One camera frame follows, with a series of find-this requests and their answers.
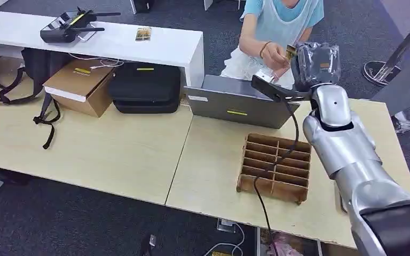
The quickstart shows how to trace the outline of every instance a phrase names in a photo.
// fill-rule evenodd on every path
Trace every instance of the laptop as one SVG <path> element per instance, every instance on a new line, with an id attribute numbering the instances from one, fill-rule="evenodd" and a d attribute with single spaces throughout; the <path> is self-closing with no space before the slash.
<path id="1" fill-rule="evenodd" d="M 279 129 L 290 118 L 285 104 L 252 88 L 251 81 L 206 75 L 202 88 L 185 86 L 193 114 Z M 292 111 L 298 103 L 289 103 Z"/>

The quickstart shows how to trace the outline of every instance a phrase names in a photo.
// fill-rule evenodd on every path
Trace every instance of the robotic arm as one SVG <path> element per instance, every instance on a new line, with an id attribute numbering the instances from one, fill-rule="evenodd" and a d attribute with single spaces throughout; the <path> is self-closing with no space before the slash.
<path id="1" fill-rule="evenodd" d="M 253 76 L 252 85 L 274 101 L 308 100 L 304 134 L 348 209 L 361 255 L 410 255 L 410 195 L 382 167 L 375 142 L 351 111 L 340 78 L 338 46 L 305 43 L 291 60 L 293 90 Z"/>

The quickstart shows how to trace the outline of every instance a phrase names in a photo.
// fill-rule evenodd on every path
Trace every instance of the floor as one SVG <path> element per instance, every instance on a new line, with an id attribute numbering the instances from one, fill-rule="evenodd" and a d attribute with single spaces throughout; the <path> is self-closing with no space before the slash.
<path id="1" fill-rule="evenodd" d="M 395 25 L 404 37 L 410 32 L 410 1 L 381 0 Z"/>
<path id="2" fill-rule="evenodd" d="M 402 17 L 390 11 L 389 1 L 324 1 L 325 18 L 311 39 L 340 46 L 340 85 L 352 98 L 370 98 L 380 89 L 364 80 L 360 68 L 366 61 L 386 60 L 405 35 L 398 23 Z M 201 0 L 157 0 L 151 13 L 133 15 L 124 0 L 9 0 L 0 11 L 58 16 L 76 6 L 122 12 L 104 21 L 203 31 L 207 74 L 219 74 L 238 45 L 242 9 L 236 10 L 235 1 L 205 12 Z M 410 51 L 404 59 L 400 65 L 407 65 Z M 406 115 L 410 119 L 410 109 Z M 410 168 L 410 132 L 398 138 Z M 0 255 L 137 255 L 145 233 L 159 237 L 154 255 L 201 255 L 217 242 L 241 238 L 216 231 L 215 224 L 210 217 L 44 179 L 0 190 Z M 245 231 L 250 236 L 253 228 Z M 254 255 L 254 238 L 246 241 L 245 255 Z"/>

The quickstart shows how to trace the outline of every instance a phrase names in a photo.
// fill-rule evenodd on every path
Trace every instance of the grid organizer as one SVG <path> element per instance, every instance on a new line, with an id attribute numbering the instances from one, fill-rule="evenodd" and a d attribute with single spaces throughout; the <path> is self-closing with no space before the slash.
<path id="1" fill-rule="evenodd" d="M 307 199 L 311 146 L 298 141 L 294 151 L 281 164 L 273 167 L 294 141 L 250 133 L 243 148 L 241 172 L 236 190 L 255 193 L 254 179 L 261 195 L 284 201 L 301 202 Z"/>

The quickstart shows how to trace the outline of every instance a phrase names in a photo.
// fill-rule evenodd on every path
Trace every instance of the light blue shirt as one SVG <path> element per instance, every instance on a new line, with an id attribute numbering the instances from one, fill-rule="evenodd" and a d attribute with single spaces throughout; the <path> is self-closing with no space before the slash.
<path id="1" fill-rule="evenodd" d="M 286 22 L 292 21 L 299 16 L 301 13 L 306 0 L 299 0 L 296 6 L 292 9 L 287 8 L 283 3 L 282 0 L 266 0 L 266 1 L 273 1 L 275 9 L 279 17 Z M 256 17 L 260 15 L 262 12 L 263 0 L 246 0 L 245 11 L 241 16 L 240 20 L 243 21 L 246 14 L 254 14 Z M 307 27 L 313 27 L 317 24 L 321 19 L 325 17 L 325 12 L 323 9 L 323 0 L 318 0 L 318 4 L 312 12 L 311 19 L 307 24 Z"/>

